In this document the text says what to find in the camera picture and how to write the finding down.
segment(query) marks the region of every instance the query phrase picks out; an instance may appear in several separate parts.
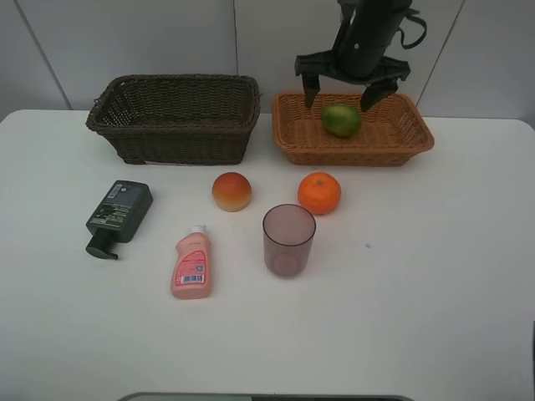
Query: lime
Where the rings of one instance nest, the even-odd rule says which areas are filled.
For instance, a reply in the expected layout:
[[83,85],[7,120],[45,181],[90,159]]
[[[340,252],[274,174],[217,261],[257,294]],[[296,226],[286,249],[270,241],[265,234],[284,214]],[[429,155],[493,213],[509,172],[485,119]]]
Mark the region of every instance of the lime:
[[321,122],[324,128],[339,138],[353,136],[362,125],[360,112],[346,104],[334,104],[321,110]]

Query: label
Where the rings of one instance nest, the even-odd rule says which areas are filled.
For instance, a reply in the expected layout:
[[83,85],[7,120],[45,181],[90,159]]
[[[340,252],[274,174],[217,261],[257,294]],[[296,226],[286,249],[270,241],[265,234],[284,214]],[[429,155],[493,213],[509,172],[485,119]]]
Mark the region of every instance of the label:
[[175,285],[177,287],[206,282],[206,254],[194,251],[182,259],[176,269]]
[[99,208],[94,211],[89,223],[104,228],[120,229],[140,193],[141,188],[137,186],[114,185]]

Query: pink plastic cup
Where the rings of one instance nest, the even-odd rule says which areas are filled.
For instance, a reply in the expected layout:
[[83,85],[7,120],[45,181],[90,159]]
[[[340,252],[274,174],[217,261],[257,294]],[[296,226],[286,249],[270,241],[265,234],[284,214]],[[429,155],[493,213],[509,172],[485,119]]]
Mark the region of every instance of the pink plastic cup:
[[279,277],[295,277],[307,266],[316,232],[316,220],[305,208],[285,204],[273,207],[262,222],[264,261]]

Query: white wall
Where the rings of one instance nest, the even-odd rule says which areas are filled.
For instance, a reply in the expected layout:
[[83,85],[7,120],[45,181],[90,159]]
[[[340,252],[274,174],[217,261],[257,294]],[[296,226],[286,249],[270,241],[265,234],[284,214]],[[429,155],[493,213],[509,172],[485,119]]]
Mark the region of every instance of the white wall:
[[535,0],[466,0],[420,111],[535,127],[534,15]]
[[11,1],[0,1],[0,121],[19,109],[67,109]]
[[[412,73],[400,84],[400,92],[415,102],[429,78],[461,0],[415,0],[429,29],[418,47],[404,50],[400,36],[386,52],[410,62]],[[273,96],[284,90],[303,90],[301,77],[293,70],[295,56],[329,50],[340,25],[340,7],[335,0],[236,0],[237,55],[240,74],[257,79],[263,92],[262,112],[269,113]],[[409,43],[420,36],[421,27],[404,21]],[[360,92],[363,87],[320,78],[323,91]]]
[[235,74],[232,0],[20,0],[75,109],[124,74]]

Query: orange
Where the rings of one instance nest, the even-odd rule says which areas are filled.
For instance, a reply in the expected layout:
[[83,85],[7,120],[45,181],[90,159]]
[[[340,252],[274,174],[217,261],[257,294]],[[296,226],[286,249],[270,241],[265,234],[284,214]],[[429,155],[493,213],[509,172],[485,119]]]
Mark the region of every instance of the orange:
[[298,189],[299,203],[315,215],[326,215],[336,209],[341,197],[340,184],[327,173],[307,175]]

